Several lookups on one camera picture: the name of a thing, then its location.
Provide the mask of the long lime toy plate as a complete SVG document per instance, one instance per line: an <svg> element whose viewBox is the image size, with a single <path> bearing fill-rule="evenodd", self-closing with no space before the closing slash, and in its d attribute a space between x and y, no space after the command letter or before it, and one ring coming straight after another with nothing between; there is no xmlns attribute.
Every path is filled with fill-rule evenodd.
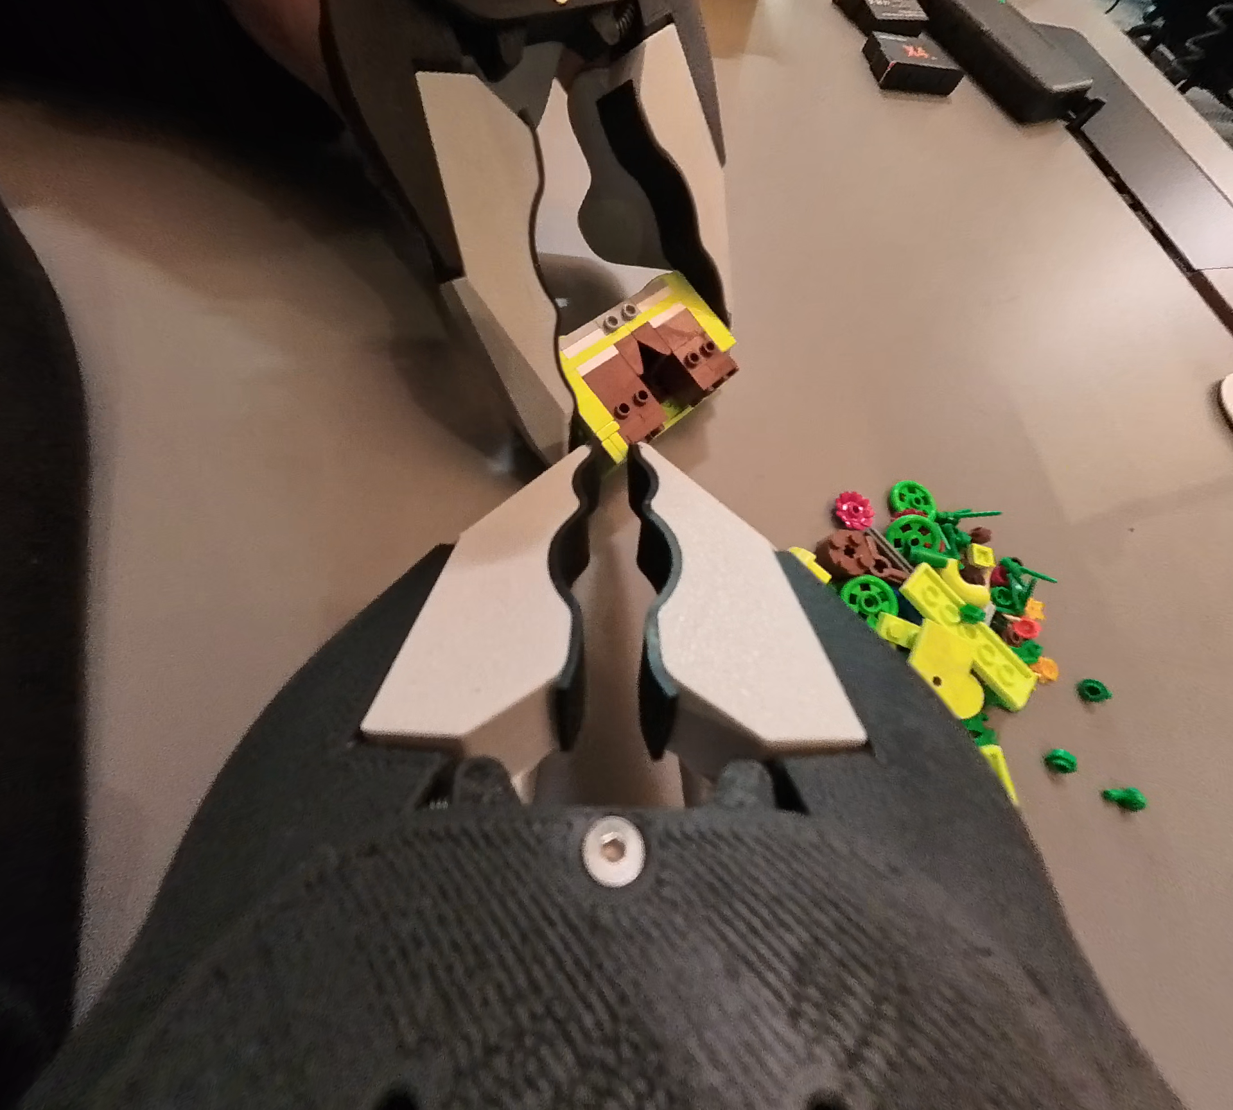
<svg viewBox="0 0 1233 1110"><path fill-rule="evenodd" d="M985 622L965 622L961 603L929 564L916 567L902 586L902 595L923 614L924 622L955 627L974 652L973 672L996 702L1012 712L1027 705L1038 685L1036 673Z"/></svg>

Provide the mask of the black office chair base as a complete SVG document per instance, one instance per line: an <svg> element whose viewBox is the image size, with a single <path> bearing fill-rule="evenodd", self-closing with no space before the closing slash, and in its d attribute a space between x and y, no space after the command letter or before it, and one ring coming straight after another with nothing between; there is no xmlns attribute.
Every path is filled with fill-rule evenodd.
<svg viewBox="0 0 1233 1110"><path fill-rule="evenodd" d="M1179 93L1232 108L1232 0L1149 0L1127 36Z"/></svg>

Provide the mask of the long black case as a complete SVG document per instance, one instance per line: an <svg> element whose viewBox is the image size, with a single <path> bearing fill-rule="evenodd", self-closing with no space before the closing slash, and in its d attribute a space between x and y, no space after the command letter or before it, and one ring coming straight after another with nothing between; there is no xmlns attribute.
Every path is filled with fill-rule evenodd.
<svg viewBox="0 0 1233 1110"><path fill-rule="evenodd" d="M1082 126L1105 106L1096 81L1009 0L916 0L928 32L1021 125Z"/></svg>

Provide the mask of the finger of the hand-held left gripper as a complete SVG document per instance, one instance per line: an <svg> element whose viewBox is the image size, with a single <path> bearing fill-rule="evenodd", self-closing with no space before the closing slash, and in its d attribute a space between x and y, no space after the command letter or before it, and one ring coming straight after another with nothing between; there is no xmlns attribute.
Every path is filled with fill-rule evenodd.
<svg viewBox="0 0 1233 1110"><path fill-rule="evenodd" d="M470 324L530 447L571 450L577 410L559 359L559 311L536 248L545 188L538 134L476 75L415 77L463 271L449 293Z"/></svg>
<svg viewBox="0 0 1233 1110"><path fill-rule="evenodd" d="M565 95L590 172L578 222L594 253L612 265L681 273L730 326L722 147L678 26L668 22L582 70Z"/></svg>

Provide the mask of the black battery pack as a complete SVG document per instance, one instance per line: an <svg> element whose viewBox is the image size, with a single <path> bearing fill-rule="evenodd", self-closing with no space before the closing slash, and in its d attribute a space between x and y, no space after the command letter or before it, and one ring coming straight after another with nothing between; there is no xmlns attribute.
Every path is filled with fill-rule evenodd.
<svg viewBox="0 0 1233 1110"><path fill-rule="evenodd" d="M884 91L947 98L967 76L925 35L905 36L875 30L866 37L862 54Z"/></svg>
<svg viewBox="0 0 1233 1110"><path fill-rule="evenodd" d="M833 4L865 34L887 32L917 36L929 25L919 0L833 0Z"/></svg>

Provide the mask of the pile of small toy bricks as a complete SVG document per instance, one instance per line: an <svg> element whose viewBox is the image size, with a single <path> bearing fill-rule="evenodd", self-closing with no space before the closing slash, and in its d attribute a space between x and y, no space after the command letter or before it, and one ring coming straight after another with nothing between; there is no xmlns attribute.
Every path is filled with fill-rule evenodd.
<svg viewBox="0 0 1233 1110"><path fill-rule="evenodd" d="M788 553L905 657L923 682L908 666L908 655L924 618L902 595L902 587L919 565L934 567L961 603L964 621L989 625L1034 672L1037 686L1032 698L1038 686L1059 677L1057 664L1041 645L1046 610L1037 598L1037 587L1054 578L1019 558L997 556L988 523L998 517L1000 511L944 509L926 486L899 481L887 495L884 523L869 497L844 491L834 504L835 529L813 549L790 547ZM1001 707L983 684L982 687L984 705L967 721L957 720L939 700L964 726L975 748L979 743L1001 745L989 723L989 709L1014 712Z"/></svg>

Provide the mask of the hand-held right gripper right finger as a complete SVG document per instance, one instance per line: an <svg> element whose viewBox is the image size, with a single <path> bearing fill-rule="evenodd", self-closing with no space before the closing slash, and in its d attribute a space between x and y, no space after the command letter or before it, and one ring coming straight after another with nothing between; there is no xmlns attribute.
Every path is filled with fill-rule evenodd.
<svg viewBox="0 0 1233 1110"><path fill-rule="evenodd" d="M776 547L658 451L634 446L626 470L636 563L655 592L639 671L652 758L718 776L735 761L866 747Z"/></svg>

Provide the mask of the lime brick box with brown bricks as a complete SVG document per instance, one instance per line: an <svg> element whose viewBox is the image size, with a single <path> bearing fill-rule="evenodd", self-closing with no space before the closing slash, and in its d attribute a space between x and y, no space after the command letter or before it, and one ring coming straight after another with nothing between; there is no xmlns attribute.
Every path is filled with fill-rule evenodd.
<svg viewBox="0 0 1233 1110"><path fill-rule="evenodd" d="M735 338L678 271L559 338L586 432L614 464L662 436L739 370Z"/></svg>

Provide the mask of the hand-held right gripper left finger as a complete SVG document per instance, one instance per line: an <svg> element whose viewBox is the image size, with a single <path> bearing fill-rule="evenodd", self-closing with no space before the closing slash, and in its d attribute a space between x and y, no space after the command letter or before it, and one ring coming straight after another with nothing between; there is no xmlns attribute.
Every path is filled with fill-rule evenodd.
<svg viewBox="0 0 1233 1110"><path fill-rule="evenodd" d="M580 447L454 546L361 722L378 741L528 772L585 711L573 585L590 562L592 449Z"/></svg>

